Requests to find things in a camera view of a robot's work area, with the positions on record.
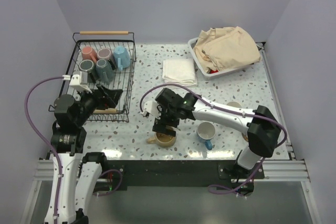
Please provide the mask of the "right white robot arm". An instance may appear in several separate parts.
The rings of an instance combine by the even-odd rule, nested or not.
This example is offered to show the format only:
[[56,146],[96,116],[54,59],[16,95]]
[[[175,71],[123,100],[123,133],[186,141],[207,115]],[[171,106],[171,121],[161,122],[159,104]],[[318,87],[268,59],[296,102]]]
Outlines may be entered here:
[[239,178],[250,175],[262,158],[273,156],[281,128],[265,106],[257,109],[235,108],[211,102],[193,92],[180,96],[164,88],[153,101],[145,103],[144,112],[155,117],[153,131],[175,136],[180,120],[207,121],[230,127],[248,138],[248,145],[230,169]]

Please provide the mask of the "salmon pink mug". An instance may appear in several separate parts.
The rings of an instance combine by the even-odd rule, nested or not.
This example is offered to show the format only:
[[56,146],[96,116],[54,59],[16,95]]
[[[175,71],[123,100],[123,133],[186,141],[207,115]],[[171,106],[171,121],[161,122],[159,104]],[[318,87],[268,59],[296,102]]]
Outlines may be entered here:
[[85,46],[81,49],[81,55],[83,60],[92,60],[94,63],[97,62],[97,53],[96,51],[90,47]]

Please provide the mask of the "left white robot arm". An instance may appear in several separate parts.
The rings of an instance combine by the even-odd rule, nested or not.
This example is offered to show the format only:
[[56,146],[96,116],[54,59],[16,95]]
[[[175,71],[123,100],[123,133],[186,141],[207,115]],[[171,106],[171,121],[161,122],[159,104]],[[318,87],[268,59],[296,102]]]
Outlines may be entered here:
[[63,94],[54,101],[51,145],[54,175],[45,223],[88,223],[87,210],[96,181],[108,174],[109,165],[103,152],[83,153],[86,121],[95,110],[114,113],[122,90],[98,86],[83,91],[76,100]]

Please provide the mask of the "grey green faceted mug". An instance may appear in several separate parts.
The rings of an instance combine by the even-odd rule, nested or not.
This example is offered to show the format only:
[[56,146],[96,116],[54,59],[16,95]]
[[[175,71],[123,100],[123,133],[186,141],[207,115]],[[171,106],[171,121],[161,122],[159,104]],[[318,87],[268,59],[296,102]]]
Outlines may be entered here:
[[96,62],[96,72],[102,82],[110,83],[114,78],[114,71],[109,61],[99,59]]

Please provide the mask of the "dark green glossy mug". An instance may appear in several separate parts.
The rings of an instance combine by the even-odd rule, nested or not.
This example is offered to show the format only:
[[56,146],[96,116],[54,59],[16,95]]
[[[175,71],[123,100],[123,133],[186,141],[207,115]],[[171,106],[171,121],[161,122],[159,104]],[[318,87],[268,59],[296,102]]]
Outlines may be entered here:
[[95,63],[92,60],[86,59],[79,64],[79,70],[87,74],[88,82],[96,83],[98,75],[95,69]]

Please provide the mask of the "tan glazed round mug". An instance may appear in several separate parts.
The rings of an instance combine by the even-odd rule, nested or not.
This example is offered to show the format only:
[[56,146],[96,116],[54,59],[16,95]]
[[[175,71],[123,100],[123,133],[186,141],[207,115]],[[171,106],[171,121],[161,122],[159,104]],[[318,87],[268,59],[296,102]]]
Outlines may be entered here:
[[153,137],[146,140],[147,144],[156,144],[162,148],[172,147],[176,142],[176,137],[165,135],[162,133],[155,133]]

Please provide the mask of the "purple mug black handle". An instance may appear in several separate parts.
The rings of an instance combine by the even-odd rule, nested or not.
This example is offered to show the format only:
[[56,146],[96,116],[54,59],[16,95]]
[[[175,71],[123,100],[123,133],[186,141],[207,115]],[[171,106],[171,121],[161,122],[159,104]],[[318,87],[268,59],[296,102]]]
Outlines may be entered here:
[[113,61],[113,54],[111,49],[109,48],[101,48],[97,51],[97,58],[98,59],[104,59],[104,60],[109,60]]

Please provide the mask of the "pale pink mug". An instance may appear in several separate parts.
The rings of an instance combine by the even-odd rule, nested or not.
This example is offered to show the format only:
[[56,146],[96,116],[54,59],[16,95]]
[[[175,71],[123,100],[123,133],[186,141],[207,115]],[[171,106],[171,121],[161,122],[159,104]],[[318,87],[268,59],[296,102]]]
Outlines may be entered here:
[[236,101],[230,101],[226,104],[227,106],[232,106],[232,107],[235,107],[235,108],[242,108],[242,105],[239,103],[239,102],[236,102]]

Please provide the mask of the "light blue faceted mug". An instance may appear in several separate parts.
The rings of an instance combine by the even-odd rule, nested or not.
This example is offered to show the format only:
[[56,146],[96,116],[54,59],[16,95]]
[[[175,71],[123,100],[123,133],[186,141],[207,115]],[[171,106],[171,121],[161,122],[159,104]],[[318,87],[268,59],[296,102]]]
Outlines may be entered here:
[[123,71],[130,66],[131,58],[126,47],[116,46],[113,51],[113,56],[119,71]]

